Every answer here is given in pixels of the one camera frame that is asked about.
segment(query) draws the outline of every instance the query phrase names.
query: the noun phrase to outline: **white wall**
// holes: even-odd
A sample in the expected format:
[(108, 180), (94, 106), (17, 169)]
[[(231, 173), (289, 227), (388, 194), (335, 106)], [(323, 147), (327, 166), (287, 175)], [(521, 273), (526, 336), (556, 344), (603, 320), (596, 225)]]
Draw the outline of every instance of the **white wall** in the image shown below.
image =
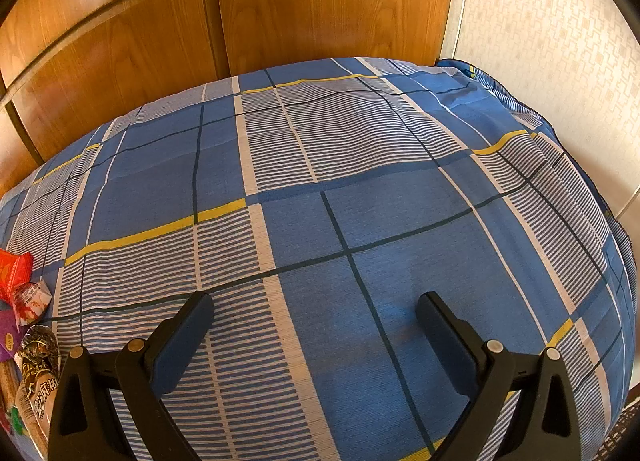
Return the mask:
[(451, 0), (441, 58), (451, 57), (553, 124), (629, 232), (637, 263), (640, 46), (613, 1)]

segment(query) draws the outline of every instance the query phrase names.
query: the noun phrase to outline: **bedsheet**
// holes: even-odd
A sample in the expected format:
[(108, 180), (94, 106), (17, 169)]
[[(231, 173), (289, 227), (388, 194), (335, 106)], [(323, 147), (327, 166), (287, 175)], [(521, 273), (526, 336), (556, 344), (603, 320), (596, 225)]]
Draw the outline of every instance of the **bedsheet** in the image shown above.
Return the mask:
[(428, 459), (466, 404), (415, 321), (430, 290), (484, 339), (562, 352), (583, 459), (627, 393), (628, 237), (551, 126), (457, 60), (302, 62), (143, 105), (5, 195), (0, 239), (33, 253), (64, 353), (213, 297), (163, 399), (203, 460)]

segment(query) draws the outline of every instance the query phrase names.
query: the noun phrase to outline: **food packaging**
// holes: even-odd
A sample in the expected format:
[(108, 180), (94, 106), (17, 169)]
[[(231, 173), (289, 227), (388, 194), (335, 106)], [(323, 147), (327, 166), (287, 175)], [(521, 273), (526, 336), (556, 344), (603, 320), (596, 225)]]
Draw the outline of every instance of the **food packaging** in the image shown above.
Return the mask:
[(15, 408), (15, 401), (11, 407), (11, 411), (9, 412), (9, 422), (11, 423), (11, 426), (15, 430), (16, 434), (18, 435), (27, 434), (27, 430), (24, 428), (24, 423), (22, 422), (20, 413), (18, 412), (18, 409)]
[(22, 372), (31, 410), (40, 430), (48, 438), (60, 375), (60, 350), (56, 336), (46, 326), (31, 326), (14, 358)]
[(8, 359), (13, 361), (25, 331), (16, 325), (12, 309), (0, 311), (0, 362)]
[(0, 399), (4, 413), (9, 414), (18, 392), (18, 376), (13, 359), (0, 362)]
[(31, 253), (14, 255), (0, 249), (0, 299), (11, 303), (10, 295), (14, 287), (29, 282), (32, 268)]
[(25, 282), (15, 286), (9, 294), (9, 302), (15, 315), (15, 325), (20, 328), (37, 321), (51, 301), (46, 282)]
[(18, 409), (18, 414), (20, 414), (20, 418), (24, 423), (24, 428), (31, 437), (31, 441), (33, 441), (33, 445), (36, 447), (38, 454), (40, 454), (43, 459), (46, 459), (47, 452), (49, 450), (49, 442), (40, 428), (38, 420), (33, 414), (31, 402), (29, 401), (27, 390), (24, 386), (24, 380), (22, 380), (20, 385), (18, 385), (18, 392), (15, 396), (15, 408)]
[(11, 422), (9, 422), (9, 414), (4, 401), (0, 398), (0, 426), (4, 428), (4, 431), (11, 435)]

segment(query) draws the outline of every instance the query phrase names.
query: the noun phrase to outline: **purple wrapper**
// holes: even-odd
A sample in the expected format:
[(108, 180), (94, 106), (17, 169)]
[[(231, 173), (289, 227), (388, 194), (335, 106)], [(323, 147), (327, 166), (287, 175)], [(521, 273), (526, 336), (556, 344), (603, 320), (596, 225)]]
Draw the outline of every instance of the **purple wrapper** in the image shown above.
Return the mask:
[(0, 362), (14, 357), (15, 351), (20, 347), (24, 331), (26, 329), (20, 331), (15, 326), (15, 315), (12, 309), (0, 311)]

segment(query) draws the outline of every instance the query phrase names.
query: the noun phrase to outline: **black clamp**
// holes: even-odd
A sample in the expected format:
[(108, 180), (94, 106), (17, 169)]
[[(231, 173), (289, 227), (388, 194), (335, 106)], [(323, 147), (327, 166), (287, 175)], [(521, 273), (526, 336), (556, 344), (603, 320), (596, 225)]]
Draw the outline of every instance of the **black clamp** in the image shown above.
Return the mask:
[(134, 461), (111, 400), (125, 402), (155, 461), (200, 461), (162, 404), (175, 389), (213, 322), (213, 301), (196, 291), (148, 340), (135, 338), (120, 351), (69, 352), (51, 416), (49, 461)]
[(432, 461), (476, 461), (509, 391), (521, 392), (495, 461), (580, 461), (574, 395), (556, 348), (528, 355), (483, 342), (433, 291), (415, 313), (455, 390), (469, 397)]

